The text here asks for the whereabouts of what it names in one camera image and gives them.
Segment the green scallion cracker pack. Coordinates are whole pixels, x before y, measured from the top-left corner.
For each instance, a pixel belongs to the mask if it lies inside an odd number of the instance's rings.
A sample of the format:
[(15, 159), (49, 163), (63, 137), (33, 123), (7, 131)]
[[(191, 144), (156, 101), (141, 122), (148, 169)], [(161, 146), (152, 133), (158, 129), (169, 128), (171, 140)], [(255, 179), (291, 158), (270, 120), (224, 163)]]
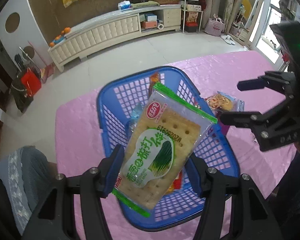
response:
[(125, 149), (114, 194), (149, 217), (217, 119), (157, 82)]

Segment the orange snack packet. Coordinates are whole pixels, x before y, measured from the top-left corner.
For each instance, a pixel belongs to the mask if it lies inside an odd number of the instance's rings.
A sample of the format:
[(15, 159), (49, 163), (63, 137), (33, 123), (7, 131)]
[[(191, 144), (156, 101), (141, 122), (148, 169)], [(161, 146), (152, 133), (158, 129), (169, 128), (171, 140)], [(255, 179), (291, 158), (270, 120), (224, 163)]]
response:
[(160, 82), (160, 75), (158, 72), (155, 72), (153, 75), (150, 76), (149, 78), (150, 83), (149, 83), (149, 89), (148, 89), (148, 98), (150, 98), (153, 90), (153, 86), (157, 83)]

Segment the purple snack packet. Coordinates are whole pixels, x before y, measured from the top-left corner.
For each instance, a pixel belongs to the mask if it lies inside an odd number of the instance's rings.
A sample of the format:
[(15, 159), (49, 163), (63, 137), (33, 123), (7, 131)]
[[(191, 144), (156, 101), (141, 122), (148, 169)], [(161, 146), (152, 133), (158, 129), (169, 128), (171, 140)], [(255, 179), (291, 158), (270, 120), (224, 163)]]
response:
[(224, 136), (227, 135), (229, 129), (230, 129), (230, 126), (229, 125), (225, 125), (225, 124), (220, 124), (220, 127), (221, 127), (221, 132)]

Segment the pink quilted tablecloth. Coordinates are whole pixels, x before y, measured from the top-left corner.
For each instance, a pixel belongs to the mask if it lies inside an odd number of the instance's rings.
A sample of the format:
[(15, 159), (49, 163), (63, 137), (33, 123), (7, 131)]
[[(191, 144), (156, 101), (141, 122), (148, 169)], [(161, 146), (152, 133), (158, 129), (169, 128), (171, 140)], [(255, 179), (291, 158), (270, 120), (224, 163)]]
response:
[(205, 179), (215, 189), (231, 179), (249, 199), (269, 196), (295, 157), (293, 138), (266, 151), (260, 142), (268, 132), (232, 127), (223, 134), (207, 98), (234, 96), (245, 114), (259, 116), (285, 95), (240, 92), (237, 83), (271, 72), (255, 51), (197, 57), (120, 78), (59, 107), (57, 164), (65, 179), (58, 195), (74, 200), (80, 239), (193, 239), (208, 205), (219, 215), (202, 239), (218, 239), (233, 197), (206, 199)]

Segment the blue bread packet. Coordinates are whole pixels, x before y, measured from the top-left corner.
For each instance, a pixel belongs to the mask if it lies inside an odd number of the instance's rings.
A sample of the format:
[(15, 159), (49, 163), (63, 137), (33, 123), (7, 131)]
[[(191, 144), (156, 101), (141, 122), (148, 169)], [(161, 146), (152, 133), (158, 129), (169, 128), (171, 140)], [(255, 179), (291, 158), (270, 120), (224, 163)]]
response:
[(223, 112), (243, 112), (245, 102), (229, 94), (217, 91), (212, 96), (205, 98), (205, 102), (215, 114)]

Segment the pink gift bag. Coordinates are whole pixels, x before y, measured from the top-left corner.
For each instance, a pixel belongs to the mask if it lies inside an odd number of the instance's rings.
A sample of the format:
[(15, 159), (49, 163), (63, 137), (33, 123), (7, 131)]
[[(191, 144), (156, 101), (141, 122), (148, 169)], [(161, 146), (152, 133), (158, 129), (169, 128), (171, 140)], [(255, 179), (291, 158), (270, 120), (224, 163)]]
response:
[(220, 17), (214, 15), (213, 18), (210, 18), (208, 20), (204, 32), (212, 36), (220, 36), (224, 30), (224, 27), (225, 24), (223, 20)]

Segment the white metal shelf rack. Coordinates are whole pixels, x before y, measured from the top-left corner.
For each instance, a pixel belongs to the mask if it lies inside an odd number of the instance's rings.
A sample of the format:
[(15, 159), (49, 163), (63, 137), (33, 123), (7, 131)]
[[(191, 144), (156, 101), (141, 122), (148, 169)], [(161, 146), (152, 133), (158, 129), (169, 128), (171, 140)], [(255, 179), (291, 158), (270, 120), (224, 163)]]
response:
[(205, 0), (179, 0), (182, 15), (182, 31), (200, 31), (203, 13), (206, 7)]

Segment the red bag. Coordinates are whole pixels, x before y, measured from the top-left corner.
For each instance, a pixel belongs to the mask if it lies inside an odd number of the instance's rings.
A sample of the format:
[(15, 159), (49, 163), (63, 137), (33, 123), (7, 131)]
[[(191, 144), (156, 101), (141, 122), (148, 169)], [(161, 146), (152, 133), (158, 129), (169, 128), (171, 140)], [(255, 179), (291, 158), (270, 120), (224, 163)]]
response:
[(25, 86), (28, 96), (34, 96), (42, 87), (40, 79), (30, 68), (22, 75), (21, 83)]

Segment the oranges on plate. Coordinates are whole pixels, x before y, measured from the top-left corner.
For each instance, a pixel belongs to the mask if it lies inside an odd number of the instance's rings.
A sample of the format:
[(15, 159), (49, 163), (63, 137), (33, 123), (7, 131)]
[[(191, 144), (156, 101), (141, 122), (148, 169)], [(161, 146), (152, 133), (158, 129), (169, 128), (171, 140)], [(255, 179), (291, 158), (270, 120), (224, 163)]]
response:
[(65, 39), (65, 35), (70, 33), (71, 28), (70, 27), (66, 27), (61, 31), (61, 34), (56, 36), (54, 38), (54, 40), (52, 42), (49, 43), (49, 47), (52, 48), (55, 45), (59, 44), (61, 41), (63, 41)]

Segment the white TV cabinet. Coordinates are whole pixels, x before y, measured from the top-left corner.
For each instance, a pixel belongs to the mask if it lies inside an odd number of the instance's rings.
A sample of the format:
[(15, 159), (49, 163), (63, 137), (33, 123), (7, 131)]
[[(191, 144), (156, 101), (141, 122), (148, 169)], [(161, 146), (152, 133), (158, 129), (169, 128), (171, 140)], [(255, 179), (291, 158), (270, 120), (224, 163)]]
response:
[(62, 73), (64, 65), (72, 60), (108, 47), (147, 35), (179, 31), (181, 5), (168, 4), (112, 11), (82, 22), (48, 49), (54, 64)]

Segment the tissue box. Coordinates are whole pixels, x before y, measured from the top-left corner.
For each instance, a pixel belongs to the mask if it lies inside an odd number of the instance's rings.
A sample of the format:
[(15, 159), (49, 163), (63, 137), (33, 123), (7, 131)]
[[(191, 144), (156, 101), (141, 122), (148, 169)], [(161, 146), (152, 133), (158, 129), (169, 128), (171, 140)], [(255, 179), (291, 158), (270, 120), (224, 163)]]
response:
[(125, 11), (125, 10), (129, 10), (132, 8), (130, 1), (119, 2), (117, 6), (120, 11)]

